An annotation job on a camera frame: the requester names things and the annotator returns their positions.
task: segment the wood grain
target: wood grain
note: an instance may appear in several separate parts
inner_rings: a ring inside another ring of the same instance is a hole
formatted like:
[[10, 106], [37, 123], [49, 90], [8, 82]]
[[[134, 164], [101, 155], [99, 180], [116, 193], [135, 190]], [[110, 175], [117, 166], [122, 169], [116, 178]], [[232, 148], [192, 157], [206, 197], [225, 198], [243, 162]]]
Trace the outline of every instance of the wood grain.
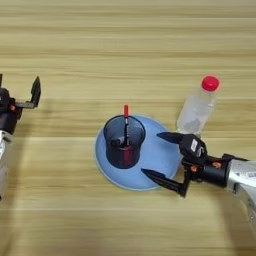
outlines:
[[125, 191], [94, 161], [95, 136], [124, 103], [174, 130], [208, 74], [221, 81], [209, 152], [255, 159], [255, 31], [253, 0], [1, 0], [3, 85], [29, 99], [39, 75], [42, 100], [16, 130], [0, 255], [255, 255], [225, 191]]

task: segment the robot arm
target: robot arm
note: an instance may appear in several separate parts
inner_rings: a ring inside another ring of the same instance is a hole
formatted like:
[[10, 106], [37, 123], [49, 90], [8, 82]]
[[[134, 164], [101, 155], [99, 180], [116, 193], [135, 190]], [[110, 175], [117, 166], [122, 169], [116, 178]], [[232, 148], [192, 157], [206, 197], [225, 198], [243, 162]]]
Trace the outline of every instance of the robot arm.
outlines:
[[0, 74], [0, 201], [3, 199], [9, 180], [8, 159], [13, 134], [24, 108], [33, 109], [38, 106], [41, 96], [39, 77], [33, 83], [32, 98], [27, 102], [16, 102], [11, 98], [9, 91], [1, 87], [2, 75]]
[[155, 183], [185, 197], [190, 181], [212, 183], [226, 189], [246, 205], [250, 220], [256, 228], [256, 162], [224, 154], [221, 158], [209, 156], [205, 143], [193, 134], [160, 133], [158, 137], [179, 145], [183, 155], [184, 181], [168, 179], [165, 175], [142, 169]]

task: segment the blue dish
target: blue dish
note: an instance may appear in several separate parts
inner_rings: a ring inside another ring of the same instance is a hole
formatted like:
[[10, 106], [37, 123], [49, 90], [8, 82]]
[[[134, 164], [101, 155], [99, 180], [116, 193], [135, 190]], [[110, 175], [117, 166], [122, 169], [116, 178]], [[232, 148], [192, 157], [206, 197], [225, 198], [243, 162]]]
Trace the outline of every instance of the blue dish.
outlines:
[[141, 146], [140, 160], [130, 169], [118, 169], [108, 162], [103, 130], [98, 134], [95, 144], [95, 157], [101, 172], [115, 185], [134, 191], [147, 191], [159, 187], [141, 171], [141, 168], [156, 170], [173, 178], [180, 165], [181, 155], [176, 144], [169, 143], [156, 134], [167, 129], [155, 120], [134, 116], [146, 129], [146, 138]]

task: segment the plastic bottle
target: plastic bottle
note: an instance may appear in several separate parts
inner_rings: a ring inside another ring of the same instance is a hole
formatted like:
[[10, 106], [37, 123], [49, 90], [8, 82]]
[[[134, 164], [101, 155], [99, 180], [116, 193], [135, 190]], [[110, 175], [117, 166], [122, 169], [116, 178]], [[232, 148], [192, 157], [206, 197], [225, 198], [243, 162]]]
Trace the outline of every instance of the plastic bottle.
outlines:
[[215, 91], [219, 87], [219, 80], [207, 76], [202, 86], [197, 88], [186, 100], [177, 121], [177, 131], [199, 135], [216, 105]]

